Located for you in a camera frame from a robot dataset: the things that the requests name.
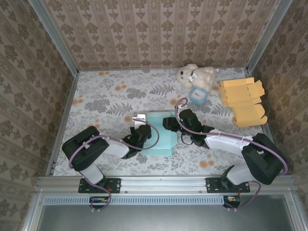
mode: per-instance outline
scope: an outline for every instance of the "teal box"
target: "teal box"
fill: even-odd
[[[173,148],[178,143],[176,132],[168,131],[163,127],[163,119],[166,117],[174,117],[174,112],[148,112],[146,113],[146,121],[157,128],[159,132],[159,141],[156,146],[148,150],[142,150],[142,155],[153,156],[171,156]],[[157,140],[156,131],[151,128],[152,137],[144,144],[144,148],[150,147]]]

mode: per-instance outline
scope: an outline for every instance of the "patterned table surface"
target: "patterned table surface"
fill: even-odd
[[[181,97],[188,97],[175,78],[176,70],[127,70],[80,72],[73,104],[64,133],[63,142],[90,125],[102,134],[123,138],[133,125],[131,117],[137,113],[154,110],[174,110]],[[208,126],[227,133],[252,136],[262,132],[261,126],[238,128],[233,113],[223,105],[219,91],[220,80],[243,78],[242,68],[219,69],[215,85],[204,105],[188,103]],[[122,160],[112,155],[101,155],[95,163],[107,176],[133,175],[208,175],[222,174],[230,165],[243,162],[235,154],[220,150],[208,150],[180,141],[173,156],[142,156]],[[68,167],[68,159],[60,151],[54,170],[55,176],[79,175]]]

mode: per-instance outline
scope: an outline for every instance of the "teddy bear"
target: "teddy bear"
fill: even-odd
[[[196,64],[188,64],[177,72],[177,80],[185,88],[202,88],[209,92],[215,80],[215,69],[211,66],[198,67]]]

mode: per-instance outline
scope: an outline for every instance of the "stuffed animal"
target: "stuffed animal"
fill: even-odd
[[[177,80],[185,88],[202,88],[209,92],[215,80],[215,69],[209,67],[199,67],[196,64],[188,64],[181,67],[177,72]]]

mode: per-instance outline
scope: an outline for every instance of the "floral wallpaper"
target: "floral wallpaper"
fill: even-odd
[[[245,66],[278,0],[43,0],[81,70]]]
[[[45,175],[72,76],[27,0],[0,1],[0,230],[19,230]]]
[[[130,134],[133,115],[149,111],[173,111],[178,100],[189,97],[192,90],[184,88],[177,81],[176,72],[176,69],[80,72],[62,142],[89,126],[96,126],[102,134],[121,139]],[[196,113],[202,124],[226,133],[254,136],[262,132],[261,126],[237,127],[233,122],[232,109],[223,105],[219,95],[219,81],[244,77],[243,68],[219,69],[205,104],[189,102],[188,108]],[[189,138],[184,137],[184,142],[190,143]],[[186,145],[178,134],[178,144],[172,156],[146,156],[141,152],[122,160],[105,154],[99,156],[95,163],[107,176],[209,175],[222,174],[230,165],[244,163],[244,159],[223,150]],[[79,175],[69,168],[62,150],[54,175]]]
[[[308,1],[294,0],[255,70],[263,105],[308,214]]]

